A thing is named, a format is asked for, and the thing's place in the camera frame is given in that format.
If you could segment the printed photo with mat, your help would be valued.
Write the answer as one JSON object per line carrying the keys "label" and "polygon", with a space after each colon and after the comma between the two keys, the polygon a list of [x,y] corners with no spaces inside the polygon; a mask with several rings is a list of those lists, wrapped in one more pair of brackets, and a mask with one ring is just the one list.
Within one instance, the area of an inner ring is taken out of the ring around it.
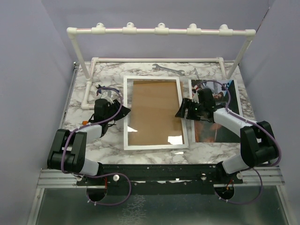
{"label": "printed photo with mat", "polygon": [[[226,104],[230,99],[229,109],[242,115],[239,90],[235,80],[218,80],[207,82],[206,80],[191,80],[191,93],[196,89],[209,88],[217,105]],[[193,121],[192,141],[195,143],[239,143],[240,138],[224,126],[209,121]]]}

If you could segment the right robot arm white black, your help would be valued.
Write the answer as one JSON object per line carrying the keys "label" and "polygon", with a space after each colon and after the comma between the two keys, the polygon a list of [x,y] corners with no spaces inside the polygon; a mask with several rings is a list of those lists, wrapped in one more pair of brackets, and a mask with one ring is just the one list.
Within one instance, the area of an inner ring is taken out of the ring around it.
{"label": "right robot arm white black", "polygon": [[234,113],[229,103],[216,104],[210,89],[196,90],[193,98],[183,98],[176,117],[187,120],[207,120],[217,123],[240,138],[240,152],[220,163],[215,177],[220,183],[228,182],[233,174],[263,163],[281,160],[281,149],[266,121],[257,122]]}

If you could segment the brown frame backing board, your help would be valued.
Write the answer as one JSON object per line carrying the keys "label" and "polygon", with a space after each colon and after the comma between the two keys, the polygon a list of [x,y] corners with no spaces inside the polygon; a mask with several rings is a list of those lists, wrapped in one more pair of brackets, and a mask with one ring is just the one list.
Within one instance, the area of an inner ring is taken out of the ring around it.
{"label": "brown frame backing board", "polygon": [[128,145],[183,145],[184,129],[181,118],[177,81],[133,80],[128,92],[131,112],[128,116]]}

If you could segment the white picture frame with photo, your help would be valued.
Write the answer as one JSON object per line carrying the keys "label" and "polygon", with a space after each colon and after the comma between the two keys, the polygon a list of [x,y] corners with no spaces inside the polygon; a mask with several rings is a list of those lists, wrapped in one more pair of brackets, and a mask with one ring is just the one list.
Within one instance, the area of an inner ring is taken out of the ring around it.
{"label": "white picture frame with photo", "polygon": [[[182,88],[180,79],[178,77],[168,77],[168,76],[125,76],[124,77],[124,83],[123,83],[123,104],[125,107],[131,109],[131,105],[128,103],[128,100],[130,99],[129,91],[132,90],[133,87],[133,80],[173,80],[175,79],[177,81],[177,88],[178,88],[178,95],[179,100],[182,102]],[[188,132],[187,132],[187,126],[186,121],[181,118],[182,120],[182,126],[184,129],[184,140],[185,144],[183,145],[157,145],[157,146],[129,146],[128,145],[128,116],[127,115],[124,119],[124,149],[125,150],[166,150],[166,149],[184,149],[189,147],[188,143]]]}

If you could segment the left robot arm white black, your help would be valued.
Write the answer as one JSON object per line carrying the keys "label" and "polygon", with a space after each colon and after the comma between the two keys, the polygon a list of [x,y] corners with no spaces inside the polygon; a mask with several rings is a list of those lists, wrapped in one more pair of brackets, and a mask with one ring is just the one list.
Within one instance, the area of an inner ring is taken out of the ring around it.
{"label": "left robot arm white black", "polygon": [[74,132],[67,129],[56,131],[47,158],[47,167],[65,173],[84,174],[91,184],[100,184],[104,174],[99,170],[100,163],[85,157],[86,145],[103,137],[111,126],[111,121],[123,119],[130,111],[116,99],[113,101],[97,99],[94,113],[88,121],[83,122],[81,128]]}

